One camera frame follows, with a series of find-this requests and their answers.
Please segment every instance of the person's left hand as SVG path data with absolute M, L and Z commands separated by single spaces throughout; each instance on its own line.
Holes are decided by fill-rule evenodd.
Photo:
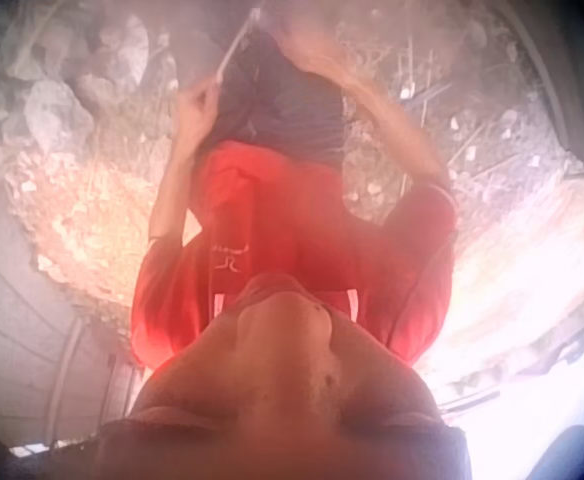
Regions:
M 220 85 L 214 77 L 206 78 L 177 96 L 175 143 L 182 149 L 198 148 L 212 131 L 219 109 Z

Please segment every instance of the forearm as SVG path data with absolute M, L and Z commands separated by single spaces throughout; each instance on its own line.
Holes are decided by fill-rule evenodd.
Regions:
M 376 82 L 347 70 L 333 76 L 343 90 L 369 114 L 389 154 L 413 179 L 449 181 L 448 171 L 428 134 L 416 125 L 403 107 L 392 102 Z
M 150 215 L 150 240 L 168 234 L 182 235 L 190 200 L 194 153 L 192 147 L 178 140 L 172 147 L 159 193 Z

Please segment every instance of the red sleeve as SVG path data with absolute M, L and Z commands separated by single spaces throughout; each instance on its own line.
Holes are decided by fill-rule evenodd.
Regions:
M 203 331 L 199 301 L 197 237 L 184 248 L 179 237 L 155 240 L 137 279 L 132 302 L 132 350 L 156 370 Z
M 407 292 L 394 303 L 386 346 L 413 364 L 439 335 L 450 304 L 456 203 L 433 183 L 415 184 L 388 217 L 384 230 L 408 259 Z

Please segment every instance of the hand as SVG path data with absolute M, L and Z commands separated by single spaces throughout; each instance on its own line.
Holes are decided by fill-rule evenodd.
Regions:
M 214 77 L 178 93 L 175 143 L 192 153 L 212 131 L 219 109 L 220 85 Z
M 299 70 L 340 83 L 346 75 L 346 55 L 336 38 L 317 22 L 296 17 L 271 32 L 285 55 Z

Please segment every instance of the red polo shirt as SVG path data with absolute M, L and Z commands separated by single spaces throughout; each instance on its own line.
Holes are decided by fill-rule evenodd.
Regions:
M 201 335 L 255 275 L 284 272 L 412 364 L 437 337 L 450 300 L 456 211 L 415 184 L 383 227 L 351 215 L 341 174 L 228 142 L 194 181 L 202 232 L 149 249 L 132 308 L 132 347 L 156 369 Z

